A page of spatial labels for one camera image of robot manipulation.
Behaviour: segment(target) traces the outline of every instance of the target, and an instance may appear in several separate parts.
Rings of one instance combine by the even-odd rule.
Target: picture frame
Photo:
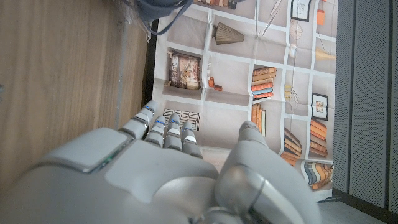
[[[318,93],[312,93],[312,117],[320,120],[327,121],[329,115],[329,96],[325,96]]]
[[[310,21],[311,0],[292,0],[290,17],[299,21]]]

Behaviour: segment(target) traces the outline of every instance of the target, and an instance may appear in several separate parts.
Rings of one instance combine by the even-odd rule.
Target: robot finger
[[[197,140],[193,133],[191,122],[185,122],[181,132],[182,152],[202,159],[203,156],[197,146]]]
[[[182,150],[180,139],[180,117],[175,113],[171,115],[169,124],[167,125],[163,148],[176,149],[179,151]]]
[[[239,129],[238,141],[245,141],[245,140],[257,141],[267,146],[266,139],[261,135],[256,124],[254,124],[251,121],[245,121]]]
[[[165,128],[164,116],[156,118],[153,127],[149,130],[145,141],[155,144],[156,146],[163,147],[163,135]]]
[[[130,134],[134,139],[141,139],[154,116],[157,103],[153,100],[148,102],[138,114],[132,117],[121,129]]]

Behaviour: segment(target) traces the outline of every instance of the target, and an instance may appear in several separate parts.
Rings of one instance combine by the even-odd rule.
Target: robotic hand
[[[150,101],[119,131],[100,128],[48,153],[0,198],[4,223],[320,223],[311,190],[254,123],[220,174],[192,125],[165,130]]]

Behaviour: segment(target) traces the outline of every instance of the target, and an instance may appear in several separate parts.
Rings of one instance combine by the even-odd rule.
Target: book
[[[280,156],[281,156],[281,158],[283,158],[284,161],[288,162],[290,165],[294,166],[296,164],[295,160],[288,158],[286,156],[283,156],[283,155],[280,155]]]
[[[262,133],[262,109],[259,107],[259,132]]]
[[[251,108],[251,121],[255,124],[257,121],[257,104]]]
[[[299,159],[299,158],[300,158],[300,156],[298,156],[298,155],[292,153],[292,152],[291,152],[289,149],[287,149],[287,148],[284,149],[282,155],[290,156],[290,157],[292,157],[292,158],[294,158],[294,159]]]
[[[267,73],[267,74],[263,74],[263,75],[253,76],[253,81],[263,80],[266,78],[275,78],[275,77],[276,77],[276,72],[272,72],[272,73]]]
[[[261,110],[261,105],[258,103],[257,104],[257,111],[256,111],[256,113],[257,113],[257,127],[259,128],[259,132],[261,133],[261,123],[260,123],[260,117],[261,117],[261,115],[260,115],[260,110]]]
[[[266,111],[261,111],[261,135],[266,136]]]
[[[256,91],[256,90],[263,90],[266,88],[272,88],[274,86],[274,83],[265,83],[265,84],[261,84],[261,85],[255,85],[251,87],[251,91]]]
[[[263,89],[263,90],[253,91],[253,95],[259,95],[259,94],[269,93],[269,92],[272,92],[272,88],[266,88],[266,89]]]
[[[289,138],[294,142],[294,144],[296,144],[296,145],[298,145],[299,147],[301,147],[301,142],[300,142],[300,140],[298,140],[298,139],[296,138],[296,136],[294,136],[287,128],[284,128],[284,134],[285,134],[287,137],[289,137]]]
[[[321,131],[327,133],[328,128],[326,127],[326,125],[322,124],[321,122],[312,119],[311,124],[314,125],[316,128],[319,128]]]
[[[169,80],[172,87],[200,89],[200,58],[173,51]]]
[[[313,131],[310,131],[310,133],[311,133],[313,136],[315,136],[315,137],[317,137],[317,138],[319,138],[319,139],[321,139],[321,140],[325,140],[325,137],[321,136],[320,134],[317,134],[317,133],[315,133],[315,132],[313,132]]]
[[[254,81],[254,82],[251,82],[251,85],[255,86],[255,85],[261,85],[261,84],[270,83],[270,82],[274,82],[274,78],[266,78],[263,80]]]
[[[258,98],[272,97],[272,96],[274,96],[274,93],[273,93],[273,92],[270,92],[270,93],[263,93],[263,94],[257,94],[257,95],[254,95],[253,97],[254,97],[254,99],[258,99]]]
[[[328,156],[328,152],[321,152],[321,151],[316,150],[316,149],[314,149],[312,147],[310,147],[310,152],[313,152],[313,153],[318,154],[318,155],[323,156],[323,157]]]
[[[214,85],[214,89],[217,91],[223,91],[223,87],[219,85]]]
[[[323,25],[324,23],[325,23],[325,12],[324,12],[324,10],[318,9],[317,24]]]
[[[301,152],[301,148],[298,145],[294,144],[292,140],[287,136],[285,136],[285,144],[291,146],[293,149],[297,150],[298,152]]]
[[[324,131],[322,131],[321,129],[315,127],[314,125],[311,125],[310,130],[313,131],[313,132],[315,132],[315,133],[317,133],[317,134],[319,134],[320,136],[322,136],[322,137],[324,137],[324,138],[326,137],[326,132],[324,132]]]
[[[272,68],[272,67],[258,68],[253,71],[253,76],[268,74],[268,73],[272,73],[272,72],[276,72],[276,68]]]
[[[310,147],[312,147],[312,148],[314,148],[316,150],[319,150],[321,152],[326,152],[326,147],[323,147],[323,146],[321,146],[321,145],[319,145],[319,144],[317,144],[317,143],[315,143],[313,141],[310,141]]]
[[[285,143],[285,150],[290,150],[293,154],[296,154],[301,157],[301,152],[294,149],[292,146]]]
[[[318,138],[318,137],[316,137],[316,136],[314,136],[312,134],[310,136],[310,139],[311,139],[311,141],[313,141],[313,142],[315,142],[315,143],[317,143],[317,144],[319,144],[319,145],[321,145],[323,147],[326,147],[326,144],[327,144],[326,139],[322,140],[322,139],[320,139],[320,138]]]

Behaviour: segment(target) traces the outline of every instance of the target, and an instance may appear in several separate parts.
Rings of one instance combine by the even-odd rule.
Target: wood grain
[[[0,1],[0,30],[1,193],[55,147],[139,111],[147,45],[108,0]]]

